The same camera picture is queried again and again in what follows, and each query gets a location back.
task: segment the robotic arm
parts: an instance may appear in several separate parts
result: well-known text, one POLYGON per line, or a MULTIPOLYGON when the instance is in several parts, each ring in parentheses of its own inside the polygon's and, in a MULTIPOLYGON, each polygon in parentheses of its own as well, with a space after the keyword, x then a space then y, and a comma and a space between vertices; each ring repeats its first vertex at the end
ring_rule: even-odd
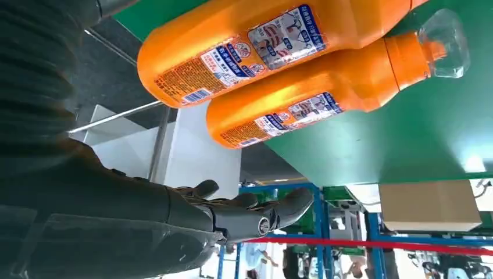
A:
POLYGON ((313 202, 207 201, 108 170, 67 137, 66 73, 115 0, 0 0, 0 278, 149 278, 201 266, 216 243, 265 236, 313 202))

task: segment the orange bottle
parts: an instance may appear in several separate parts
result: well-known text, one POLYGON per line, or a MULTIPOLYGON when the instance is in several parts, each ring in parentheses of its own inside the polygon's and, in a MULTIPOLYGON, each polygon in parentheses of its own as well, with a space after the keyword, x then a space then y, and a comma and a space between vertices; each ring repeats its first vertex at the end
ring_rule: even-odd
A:
POLYGON ((381 38, 426 0, 210 0, 154 30, 144 87, 181 108, 339 49, 381 38))
POLYGON ((439 10, 419 33, 324 55, 212 100, 212 138, 242 148, 348 110, 371 112, 430 76, 461 77, 469 66, 462 26, 439 10))

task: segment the green table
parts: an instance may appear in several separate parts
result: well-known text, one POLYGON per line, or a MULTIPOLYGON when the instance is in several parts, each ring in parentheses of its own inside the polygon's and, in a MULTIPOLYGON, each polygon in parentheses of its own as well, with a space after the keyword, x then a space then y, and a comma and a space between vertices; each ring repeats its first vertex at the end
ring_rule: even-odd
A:
MULTIPOLYGON (((143 40, 203 0, 142 0, 116 18, 143 40)), ((493 176, 493 2, 430 0, 392 33, 420 26, 436 10, 461 17, 471 67, 458 80, 430 79, 384 108, 347 112, 267 142, 318 186, 493 176), (486 172, 467 162, 482 160, 486 172)))

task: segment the clear plastic cap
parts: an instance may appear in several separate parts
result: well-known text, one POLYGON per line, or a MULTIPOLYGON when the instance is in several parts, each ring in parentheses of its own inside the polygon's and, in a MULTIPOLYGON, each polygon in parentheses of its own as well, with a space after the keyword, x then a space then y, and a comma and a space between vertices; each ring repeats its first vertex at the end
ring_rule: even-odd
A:
POLYGON ((437 11, 418 32, 431 74, 459 78, 471 63, 459 16, 451 10, 437 11))

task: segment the red rope barrier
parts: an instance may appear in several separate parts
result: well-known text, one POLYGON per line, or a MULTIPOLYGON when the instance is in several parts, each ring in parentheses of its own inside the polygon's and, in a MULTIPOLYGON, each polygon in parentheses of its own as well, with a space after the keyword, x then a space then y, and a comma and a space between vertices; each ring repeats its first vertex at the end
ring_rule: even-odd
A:
POLYGON ((442 246, 442 245, 430 245, 430 244, 416 244, 416 243, 404 243, 404 242, 391 242, 391 241, 356 241, 356 240, 339 240, 339 239, 324 239, 324 238, 277 238, 277 237, 264 237, 260 239, 253 239, 247 242, 277 242, 287 244, 306 244, 306 245, 322 245, 322 246, 336 246, 336 247, 375 247, 375 248, 397 248, 406 250, 417 251, 429 251, 447 254, 461 254, 461 255, 485 255, 493 256, 493 251, 484 248, 466 248, 457 246, 442 246))

